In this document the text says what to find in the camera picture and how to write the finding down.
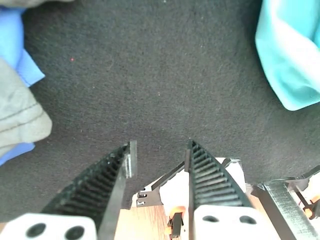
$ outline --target light blue towel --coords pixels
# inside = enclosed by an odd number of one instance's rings
[[[255,43],[266,78],[286,109],[320,102],[319,0],[264,0]]]
[[[0,7],[0,58],[3,58],[28,87],[43,79],[31,56],[24,49],[23,8]],[[0,166],[6,161],[34,149],[34,143],[20,143],[0,157]]]

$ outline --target teal cloth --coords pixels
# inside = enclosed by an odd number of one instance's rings
[[[320,102],[319,0],[264,0],[255,43],[266,78],[286,109]]]

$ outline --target wooden surface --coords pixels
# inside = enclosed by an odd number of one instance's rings
[[[114,240],[168,240],[163,206],[121,209]]]

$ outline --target mounting hole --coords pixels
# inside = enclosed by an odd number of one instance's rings
[[[203,218],[202,218],[202,220],[203,221],[207,221],[207,222],[210,222],[210,223],[217,223],[217,222],[219,222],[219,219],[218,218],[216,218],[216,217],[214,217],[214,216],[204,216]]]
[[[257,224],[257,221],[250,216],[241,216],[240,222],[243,224]]]
[[[66,231],[65,238],[68,240],[77,240],[83,236],[84,232],[85,229],[82,226],[74,226]]]
[[[46,229],[46,225],[44,223],[37,223],[30,227],[28,231],[26,231],[26,235],[28,238],[35,238],[41,235]]]

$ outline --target dark gray carpet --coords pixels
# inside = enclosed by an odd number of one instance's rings
[[[242,159],[246,180],[320,163],[320,105],[290,112],[254,45],[261,1],[76,0],[24,16],[25,48],[46,78],[32,92],[49,138],[0,167],[0,220],[39,211],[103,154],[138,141],[132,194],[184,159],[189,137]]]

